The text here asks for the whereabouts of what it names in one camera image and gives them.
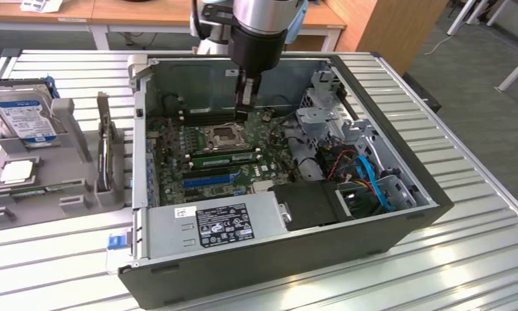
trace warning label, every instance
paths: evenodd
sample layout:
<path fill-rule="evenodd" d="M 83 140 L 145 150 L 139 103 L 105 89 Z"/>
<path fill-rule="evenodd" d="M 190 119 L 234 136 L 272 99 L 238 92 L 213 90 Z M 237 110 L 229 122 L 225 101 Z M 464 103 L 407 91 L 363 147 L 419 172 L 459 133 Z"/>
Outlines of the warning label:
<path fill-rule="evenodd" d="M 0 108 L 18 138 L 33 143 L 55 138 L 50 120 L 42 116 L 45 111 L 37 100 L 0 102 Z"/>
<path fill-rule="evenodd" d="M 254 238 L 243 203 L 195 211 L 195 220 L 203 248 Z"/>

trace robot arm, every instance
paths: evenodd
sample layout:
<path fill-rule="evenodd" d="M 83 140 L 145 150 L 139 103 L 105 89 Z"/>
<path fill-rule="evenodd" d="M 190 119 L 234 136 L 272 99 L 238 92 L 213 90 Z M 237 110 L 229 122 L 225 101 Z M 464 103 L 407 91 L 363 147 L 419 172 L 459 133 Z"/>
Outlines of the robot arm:
<path fill-rule="evenodd" d="M 246 120 L 254 108 L 261 74 L 278 64 L 288 26 L 294 19 L 302 21 L 295 15 L 303 13 L 303 2 L 306 0 L 233 0 L 230 12 L 222 7 L 222 13 L 231 13 L 231 18 L 217 18 L 210 12 L 202 12 L 201 18 L 209 17 L 215 22 L 223 20 L 231 27 L 227 54 L 239 66 L 234 92 L 237 120 Z"/>

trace metal table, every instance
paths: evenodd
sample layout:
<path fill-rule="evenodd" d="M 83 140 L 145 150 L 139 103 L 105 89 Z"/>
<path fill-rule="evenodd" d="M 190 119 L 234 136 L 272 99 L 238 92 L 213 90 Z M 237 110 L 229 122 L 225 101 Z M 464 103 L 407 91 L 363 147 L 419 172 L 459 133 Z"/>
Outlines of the metal table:
<path fill-rule="evenodd" d="M 0 61 L 3 78 L 54 77 L 61 96 L 74 98 L 82 129 L 97 126 L 91 97 L 109 93 L 115 124 L 126 129 L 125 186 L 131 175 L 129 53 L 135 52 L 23 51 Z M 340 57 L 454 208 L 384 254 L 165 310 L 518 310 L 516 200 L 386 62 L 367 53 Z M 106 273 L 103 256 L 109 233 L 130 222 L 125 208 L 0 231 L 0 310 L 138 310 L 117 276 Z"/>

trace green circuit board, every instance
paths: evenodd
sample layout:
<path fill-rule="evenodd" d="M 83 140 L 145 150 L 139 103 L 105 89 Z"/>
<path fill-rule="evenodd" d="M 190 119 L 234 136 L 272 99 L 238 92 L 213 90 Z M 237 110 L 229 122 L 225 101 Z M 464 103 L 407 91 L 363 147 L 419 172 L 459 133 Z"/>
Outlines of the green circuit board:
<path fill-rule="evenodd" d="M 265 122 L 262 111 L 249 114 L 243 124 L 226 123 L 217 126 L 185 126 L 174 118 L 150 118 L 147 122 L 147 139 L 153 143 L 153 160 L 158 182 L 158 199 L 161 205 L 238 196 L 253 193 L 253 183 L 271 180 L 274 185 L 300 180 L 298 170 L 288 173 L 280 168 L 276 157 L 291 163 L 290 150 L 284 143 L 267 145 L 271 126 L 282 117 Z M 237 129 L 234 135 L 227 128 Z M 226 140 L 218 139 L 217 146 L 210 144 L 210 131 L 223 132 L 234 144 L 225 146 Z M 227 170 L 229 183 L 185 187 L 185 173 L 211 172 L 214 169 Z"/>

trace motherboard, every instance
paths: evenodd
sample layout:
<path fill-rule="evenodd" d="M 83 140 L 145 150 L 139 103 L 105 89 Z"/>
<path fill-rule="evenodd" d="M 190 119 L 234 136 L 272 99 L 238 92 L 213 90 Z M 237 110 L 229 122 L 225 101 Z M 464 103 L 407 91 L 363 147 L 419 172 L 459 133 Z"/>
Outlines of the motherboard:
<path fill-rule="evenodd" d="M 266 191 L 300 180 L 272 111 L 245 123 L 195 126 L 183 117 L 150 117 L 146 125 L 149 202 L 162 206 Z"/>

